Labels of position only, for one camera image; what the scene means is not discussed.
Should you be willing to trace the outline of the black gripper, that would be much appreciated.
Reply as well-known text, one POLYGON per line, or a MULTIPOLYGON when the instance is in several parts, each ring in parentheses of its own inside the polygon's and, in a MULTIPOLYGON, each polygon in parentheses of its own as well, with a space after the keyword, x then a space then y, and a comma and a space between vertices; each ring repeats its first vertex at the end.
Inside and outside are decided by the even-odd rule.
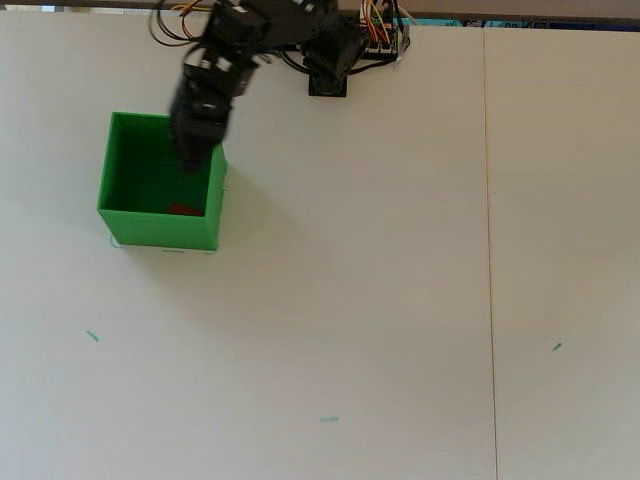
POLYGON ((211 161, 227 135, 234 99, 245 94, 258 68, 251 55, 233 49, 190 48, 184 54, 169 118, 170 138, 185 173, 211 161))

